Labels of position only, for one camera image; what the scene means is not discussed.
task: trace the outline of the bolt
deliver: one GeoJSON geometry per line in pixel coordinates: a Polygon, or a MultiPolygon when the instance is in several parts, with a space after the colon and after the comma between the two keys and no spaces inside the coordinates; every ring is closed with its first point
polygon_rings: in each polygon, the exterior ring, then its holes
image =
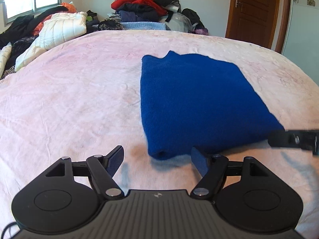
{"type": "Polygon", "coordinates": [[[206,196],[208,195],[209,190],[205,188],[196,188],[194,189],[193,193],[197,196],[206,196]]]}
{"type": "Polygon", "coordinates": [[[108,189],[105,194],[110,196],[110,197],[116,197],[116,196],[119,196],[120,194],[122,193],[122,191],[120,189],[117,189],[117,188],[111,188],[111,189],[108,189]]]}

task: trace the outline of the black strap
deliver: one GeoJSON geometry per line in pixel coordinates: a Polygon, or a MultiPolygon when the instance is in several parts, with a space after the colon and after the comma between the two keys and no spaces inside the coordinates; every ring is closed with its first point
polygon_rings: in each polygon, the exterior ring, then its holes
{"type": "Polygon", "coordinates": [[[165,20],[165,22],[169,23],[170,20],[171,20],[172,17],[173,17],[174,12],[173,12],[173,11],[169,11],[169,10],[168,10],[167,12],[168,12],[168,17],[167,17],[167,19],[165,20]]]}

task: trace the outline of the pink blanket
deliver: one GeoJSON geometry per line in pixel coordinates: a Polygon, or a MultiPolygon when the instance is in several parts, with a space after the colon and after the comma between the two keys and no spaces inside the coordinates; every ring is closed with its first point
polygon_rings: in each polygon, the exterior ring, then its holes
{"type": "MultiPolygon", "coordinates": [[[[163,57],[169,50],[235,63],[286,129],[319,129],[319,87],[273,51],[169,31],[92,33],[51,49],[0,81],[0,230],[13,220],[15,194],[65,155],[84,161],[122,145],[125,159],[114,179],[125,192],[192,190],[200,176],[190,157],[151,159],[141,124],[141,58],[163,57]]],[[[234,161],[254,156],[293,187],[304,202],[297,231],[318,239],[319,157],[271,149],[267,142],[225,154],[234,161]]]]}

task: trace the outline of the black cable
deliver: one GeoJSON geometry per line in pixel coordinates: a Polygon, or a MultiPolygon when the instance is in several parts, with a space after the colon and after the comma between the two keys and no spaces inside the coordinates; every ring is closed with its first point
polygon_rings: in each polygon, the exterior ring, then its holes
{"type": "Polygon", "coordinates": [[[17,225],[17,222],[12,222],[12,223],[8,224],[8,225],[3,229],[3,231],[2,231],[1,239],[4,239],[4,234],[5,234],[5,232],[6,232],[10,227],[13,227],[13,226],[15,226],[15,225],[17,225]]]}

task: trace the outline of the blue blanket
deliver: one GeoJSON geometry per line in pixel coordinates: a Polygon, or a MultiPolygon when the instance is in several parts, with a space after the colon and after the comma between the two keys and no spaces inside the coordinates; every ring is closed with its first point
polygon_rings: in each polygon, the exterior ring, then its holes
{"type": "Polygon", "coordinates": [[[221,152],[283,129],[236,65],[172,51],[142,59],[141,114],[148,152],[162,160],[192,146],[221,152]]]}
{"type": "Polygon", "coordinates": [[[128,22],[121,23],[125,30],[128,29],[139,29],[139,30],[166,30],[166,25],[164,23],[155,22],[128,22]]]}

